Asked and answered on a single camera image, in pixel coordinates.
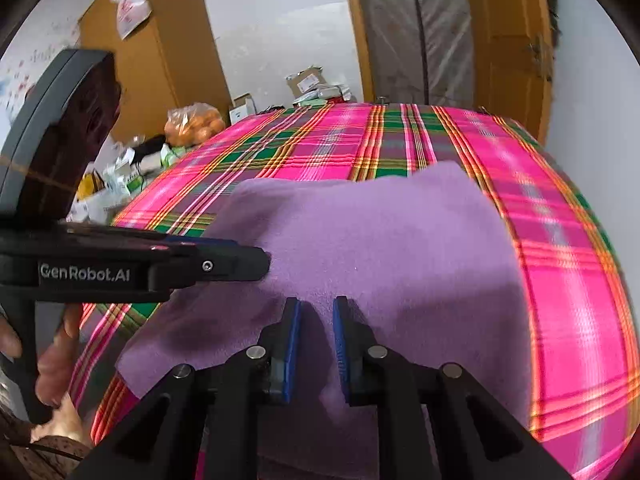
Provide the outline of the person's left hand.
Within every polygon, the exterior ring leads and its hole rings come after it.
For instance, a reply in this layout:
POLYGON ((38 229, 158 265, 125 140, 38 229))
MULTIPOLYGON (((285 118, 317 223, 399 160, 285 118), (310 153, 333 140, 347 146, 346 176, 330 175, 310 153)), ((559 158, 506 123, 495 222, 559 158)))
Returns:
POLYGON ((52 408, 52 416, 43 425, 30 430, 32 442, 44 437, 66 437, 91 445, 68 388, 77 359, 82 304, 66 304, 62 324, 52 344, 38 359, 37 398, 52 408))

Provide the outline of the person's left forearm sleeve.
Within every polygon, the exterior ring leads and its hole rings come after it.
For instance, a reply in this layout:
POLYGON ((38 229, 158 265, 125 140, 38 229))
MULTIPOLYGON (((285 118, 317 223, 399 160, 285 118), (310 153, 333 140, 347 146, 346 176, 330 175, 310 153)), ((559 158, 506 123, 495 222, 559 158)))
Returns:
POLYGON ((2 479, 67 479, 92 447, 75 413, 33 425, 1 408, 2 479))

